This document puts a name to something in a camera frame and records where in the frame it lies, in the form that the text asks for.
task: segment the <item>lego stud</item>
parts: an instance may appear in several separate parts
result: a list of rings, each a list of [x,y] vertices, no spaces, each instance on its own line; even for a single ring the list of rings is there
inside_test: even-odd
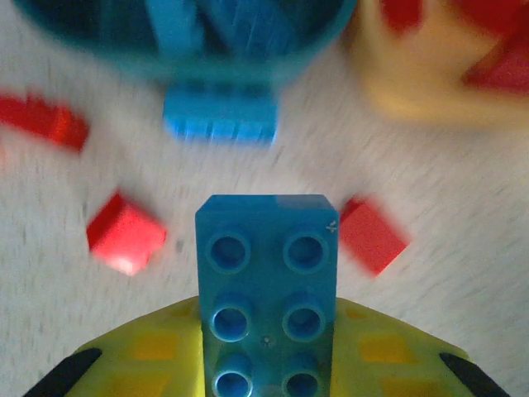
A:
[[[216,271],[234,275],[250,262],[250,242],[236,232],[217,234],[207,244],[206,255]]]
[[[320,389],[321,380],[317,360],[309,354],[300,354],[288,361],[283,380],[283,393],[288,397],[313,397]]]
[[[221,295],[213,310],[210,328],[224,342],[238,342],[250,331],[251,304],[239,294]]]
[[[325,314],[316,298],[309,294],[295,294],[288,299],[283,330],[296,342],[310,342],[322,335]]]
[[[313,232],[293,234],[283,248],[283,258],[288,268],[302,275],[320,270],[328,255],[329,246],[326,241]]]
[[[216,397],[249,397],[253,383],[248,357],[240,353],[223,357],[217,364],[212,388]]]

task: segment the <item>black stripe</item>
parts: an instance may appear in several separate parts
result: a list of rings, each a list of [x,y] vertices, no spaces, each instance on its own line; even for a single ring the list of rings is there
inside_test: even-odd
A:
[[[472,362],[450,353],[441,353],[439,357],[475,397],[509,397],[496,382]]]
[[[65,397],[101,354],[92,348],[66,357],[24,397]]]

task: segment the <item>plastic toy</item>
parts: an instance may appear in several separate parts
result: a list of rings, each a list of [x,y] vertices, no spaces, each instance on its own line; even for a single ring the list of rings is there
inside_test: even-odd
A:
[[[352,59],[388,115],[468,127],[529,122],[529,4],[363,0]]]
[[[459,348],[359,304],[329,300],[336,291],[329,283],[336,282],[338,229],[336,211],[322,196],[213,196],[196,221],[200,296],[80,347],[25,397],[209,397],[211,388],[216,397],[508,397]],[[331,321],[327,330],[334,323],[334,333],[307,340],[320,332],[314,317],[304,310],[294,315],[299,300],[291,306],[284,299],[300,289],[319,294],[325,306],[318,317]],[[250,304],[237,300],[234,307],[218,293],[247,294]],[[246,327],[240,313],[250,320]],[[210,350],[211,326],[232,341],[222,344],[216,384],[206,380],[217,354]],[[333,345],[332,359],[326,348],[317,354],[326,357],[319,366],[286,359],[293,351],[313,354],[318,344]],[[273,378],[290,379],[286,390],[275,380],[266,384]],[[330,384],[330,392],[314,379]]]
[[[126,275],[144,269],[151,254],[164,245],[167,234],[119,192],[90,222],[86,233],[93,255]]]
[[[303,35],[299,37],[299,46],[288,55],[278,55],[263,62],[262,59],[234,58],[221,48],[195,56],[164,56],[158,52],[152,31],[143,31],[145,25],[150,24],[144,2],[117,2],[122,6],[110,7],[111,16],[102,18],[101,3],[109,1],[112,0],[85,0],[80,4],[65,0],[14,0],[14,3],[34,23],[66,45],[93,52],[134,77],[164,84],[200,82],[268,90],[281,88],[295,80],[321,49],[338,37],[356,5],[356,0],[329,0],[321,2],[319,7],[313,7],[314,1],[296,1],[296,7],[303,10],[298,14],[310,21],[307,28],[301,30]],[[282,0],[281,3],[294,2]],[[127,26],[134,26],[137,22],[133,36],[125,41],[104,41],[101,29],[118,22]],[[121,29],[119,26],[111,28],[115,31]],[[121,31],[126,35],[129,29]],[[143,39],[136,40],[140,34]]]
[[[199,52],[204,48],[204,28],[193,0],[147,0],[147,12],[158,49],[174,56]]]
[[[268,92],[173,88],[165,96],[165,125],[185,141],[271,144],[277,118],[278,105]]]
[[[198,0],[226,46],[238,55],[286,55],[298,45],[277,0]]]
[[[206,395],[328,395],[336,210],[318,195],[212,196],[195,220]]]
[[[78,153],[89,130],[83,118],[67,105],[49,105],[35,94],[28,95],[26,100],[12,95],[0,97],[0,123]]]
[[[354,198],[341,212],[340,241],[373,275],[379,275],[408,245],[372,200]]]

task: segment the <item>toy brick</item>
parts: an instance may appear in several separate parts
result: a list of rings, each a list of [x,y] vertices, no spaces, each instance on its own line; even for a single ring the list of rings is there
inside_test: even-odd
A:
[[[529,29],[502,41],[493,51],[469,70],[466,85],[475,88],[529,94]]]
[[[402,35],[417,29],[422,22],[422,8],[425,0],[381,0],[382,13],[388,26]]]
[[[146,6],[162,54],[181,55],[203,49],[204,29],[192,0],[147,0]]]
[[[238,55],[285,55],[298,34],[275,0],[199,0],[224,44]]]
[[[278,105],[270,93],[174,88],[165,97],[164,121],[184,141],[236,141],[269,145]]]
[[[408,245],[373,203],[355,199],[341,213],[340,241],[374,275],[379,275]]]
[[[138,207],[114,194],[87,228],[95,257],[126,275],[147,266],[151,254],[164,245],[166,231]]]
[[[320,195],[220,195],[198,210],[207,397],[329,395],[337,224]]]
[[[37,95],[21,100],[0,97],[0,122],[44,138],[72,151],[80,152],[88,139],[88,124],[64,105],[49,105]]]

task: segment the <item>yellow container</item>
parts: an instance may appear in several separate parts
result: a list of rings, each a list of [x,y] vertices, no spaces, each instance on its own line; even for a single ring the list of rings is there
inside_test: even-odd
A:
[[[529,95],[472,88],[463,81],[502,37],[470,23],[448,0],[425,0],[423,6],[421,25],[398,35],[384,20],[381,1],[359,1],[350,53],[376,107],[390,117],[421,122],[528,124]]]

